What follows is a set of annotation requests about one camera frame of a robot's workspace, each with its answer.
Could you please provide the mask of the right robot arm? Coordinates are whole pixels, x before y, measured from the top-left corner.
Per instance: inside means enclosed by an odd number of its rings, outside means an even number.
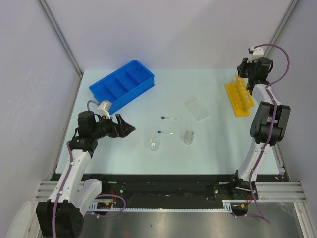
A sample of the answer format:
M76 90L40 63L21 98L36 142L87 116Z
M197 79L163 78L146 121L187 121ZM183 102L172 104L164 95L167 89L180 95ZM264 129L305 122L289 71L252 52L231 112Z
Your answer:
M280 103L272 92L267 77L273 61L266 57L243 58L237 67L238 76L248 80L246 90L256 100L257 111L250 127L250 149L229 183L229 195L243 199L256 193L258 169L269 150L280 142L286 132L291 109Z

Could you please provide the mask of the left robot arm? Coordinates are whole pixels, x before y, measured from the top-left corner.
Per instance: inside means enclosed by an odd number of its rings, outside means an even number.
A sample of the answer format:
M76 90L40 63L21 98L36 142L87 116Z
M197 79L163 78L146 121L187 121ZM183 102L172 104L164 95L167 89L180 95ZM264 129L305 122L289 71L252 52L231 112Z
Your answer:
M80 236L84 216L95 198L109 194L109 185L97 179L89 179L80 187L86 167L89 165L98 139L125 138L135 130L120 114L117 122L106 116L96 116L93 111L78 115L78 127L67 142L68 159L55 189L46 202L36 208L42 234L46 238L77 238Z

